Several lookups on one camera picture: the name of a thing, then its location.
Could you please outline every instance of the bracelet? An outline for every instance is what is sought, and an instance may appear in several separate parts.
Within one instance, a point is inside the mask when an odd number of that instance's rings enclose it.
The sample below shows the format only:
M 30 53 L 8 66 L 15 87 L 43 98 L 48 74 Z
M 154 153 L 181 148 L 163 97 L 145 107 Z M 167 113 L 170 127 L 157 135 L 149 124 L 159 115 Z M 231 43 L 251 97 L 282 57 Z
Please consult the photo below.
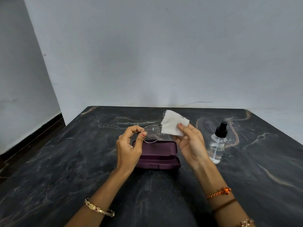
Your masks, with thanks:
M 88 198 L 87 198 L 87 199 L 84 199 L 84 203 L 85 203 L 85 205 L 86 205 L 87 207 L 89 207 L 91 210 L 96 211 L 97 213 L 102 213 L 102 214 L 104 214 L 104 215 L 106 215 L 106 216 L 109 216 L 109 217 L 113 217 L 113 216 L 115 215 L 115 212 L 112 211 L 112 210 L 110 210 L 110 209 L 108 209 L 108 211 L 110 212 L 110 213 L 108 213 L 108 212 L 105 212 L 105 211 L 101 210 L 99 207 L 94 206 L 92 203 L 90 203 L 90 202 L 88 201 Z
M 222 206 L 219 206 L 218 208 L 216 208 L 215 210 L 212 211 L 212 214 L 214 215 L 217 211 L 225 208 L 226 206 L 229 206 L 230 204 L 236 202 L 237 200 L 234 198 L 232 200 L 230 200 L 229 202 L 226 202 L 225 204 L 223 204 Z
M 212 198 L 214 196 L 217 196 L 219 194 L 229 194 L 230 191 L 231 191 L 231 188 L 225 187 L 223 190 L 221 190 L 219 192 L 216 192 L 216 193 L 213 193 L 213 194 L 207 196 L 206 198 L 210 199 L 210 198 Z
M 252 222 L 254 222 L 253 219 L 245 219 L 245 221 L 241 221 L 240 225 L 238 227 L 247 227 L 249 226 Z

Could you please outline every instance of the clear glass bottle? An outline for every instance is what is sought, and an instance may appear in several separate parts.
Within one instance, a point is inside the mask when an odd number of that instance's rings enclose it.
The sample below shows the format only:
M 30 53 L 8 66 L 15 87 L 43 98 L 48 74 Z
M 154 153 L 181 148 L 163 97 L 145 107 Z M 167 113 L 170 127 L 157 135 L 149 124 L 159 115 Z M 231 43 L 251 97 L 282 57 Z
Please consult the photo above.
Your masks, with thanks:
M 207 154 L 214 164 L 218 164 L 222 158 L 225 145 L 227 143 L 227 122 L 221 122 L 216 132 L 211 136 L 211 142 L 207 149 Z

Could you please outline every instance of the orange thread bracelet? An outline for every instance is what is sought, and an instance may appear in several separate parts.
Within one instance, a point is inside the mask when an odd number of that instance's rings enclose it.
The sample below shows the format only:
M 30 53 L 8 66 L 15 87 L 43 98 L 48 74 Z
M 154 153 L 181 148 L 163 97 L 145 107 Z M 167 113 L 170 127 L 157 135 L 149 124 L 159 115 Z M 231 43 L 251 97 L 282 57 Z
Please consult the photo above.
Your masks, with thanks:
M 214 196 L 217 196 L 217 195 L 220 195 L 220 194 L 229 194 L 230 191 L 231 191 L 231 188 L 225 187 L 223 190 L 221 190 L 219 192 L 216 192 L 216 193 L 213 193 L 213 194 L 207 196 L 206 198 L 210 199 L 210 198 L 212 198 Z

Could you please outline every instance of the purple glasses case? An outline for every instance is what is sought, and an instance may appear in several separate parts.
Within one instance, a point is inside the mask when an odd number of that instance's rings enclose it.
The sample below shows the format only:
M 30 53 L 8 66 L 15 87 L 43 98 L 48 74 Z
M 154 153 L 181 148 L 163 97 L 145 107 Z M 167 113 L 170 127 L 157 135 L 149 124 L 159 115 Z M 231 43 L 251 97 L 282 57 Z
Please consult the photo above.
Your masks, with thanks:
M 142 144 L 142 155 L 136 165 L 144 169 L 178 169 L 181 166 L 174 141 L 156 141 Z

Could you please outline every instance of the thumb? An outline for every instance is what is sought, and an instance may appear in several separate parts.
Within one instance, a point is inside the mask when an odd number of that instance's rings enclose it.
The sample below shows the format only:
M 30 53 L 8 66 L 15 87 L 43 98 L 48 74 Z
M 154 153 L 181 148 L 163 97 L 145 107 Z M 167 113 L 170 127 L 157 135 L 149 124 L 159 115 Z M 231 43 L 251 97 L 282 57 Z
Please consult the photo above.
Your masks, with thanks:
M 138 137 L 137 137 L 137 139 L 136 139 L 136 143 L 135 143 L 135 145 L 134 145 L 134 149 L 136 149 L 136 150 L 141 150 L 141 151 L 142 151 L 142 143 L 143 143 L 143 140 L 145 139 L 146 135 L 147 135 L 147 132 L 146 132 L 146 131 L 141 132 L 141 133 L 138 135 Z
M 179 128 L 180 131 L 182 131 L 187 135 L 189 140 L 194 140 L 196 138 L 196 134 L 191 129 L 189 129 L 188 126 L 184 126 L 181 123 L 178 123 L 177 127 Z

